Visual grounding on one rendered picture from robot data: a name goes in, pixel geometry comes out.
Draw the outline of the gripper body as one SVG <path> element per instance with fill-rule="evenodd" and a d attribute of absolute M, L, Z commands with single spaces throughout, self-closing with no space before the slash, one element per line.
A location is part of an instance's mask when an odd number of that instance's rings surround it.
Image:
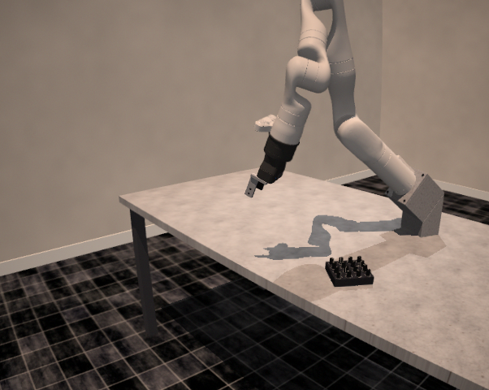
<path fill-rule="evenodd" d="M 283 175 L 286 162 L 292 161 L 296 148 L 300 144 L 304 126 L 286 123 L 278 115 L 277 117 L 268 115 L 255 122 L 253 129 L 269 132 L 264 147 L 265 158 L 257 173 L 259 179 L 273 184 Z"/>

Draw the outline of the black knob box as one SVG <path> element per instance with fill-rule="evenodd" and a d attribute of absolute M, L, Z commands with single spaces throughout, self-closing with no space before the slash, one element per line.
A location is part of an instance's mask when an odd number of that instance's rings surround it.
<path fill-rule="evenodd" d="M 357 256 L 357 260 L 348 257 L 348 261 L 343 262 L 343 259 L 340 257 L 339 261 L 334 261 L 334 258 L 330 258 L 330 261 L 326 262 L 325 269 L 334 287 L 374 283 L 374 276 L 361 256 Z"/>

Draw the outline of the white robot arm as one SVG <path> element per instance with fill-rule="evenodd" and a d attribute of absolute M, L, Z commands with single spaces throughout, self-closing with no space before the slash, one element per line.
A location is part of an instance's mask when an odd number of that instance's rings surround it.
<path fill-rule="evenodd" d="M 327 30 L 314 11 L 329 9 L 333 16 L 327 38 Z M 416 182 L 414 170 L 358 118 L 354 101 L 356 71 L 344 0 L 301 0 L 297 53 L 299 56 L 292 58 L 286 67 L 279 118 L 288 124 L 304 126 L 311 103 L 296 92 L 296 87 L 314 93 L 328 88 L 336 137 L 397 195 L 409 192 Z"/>

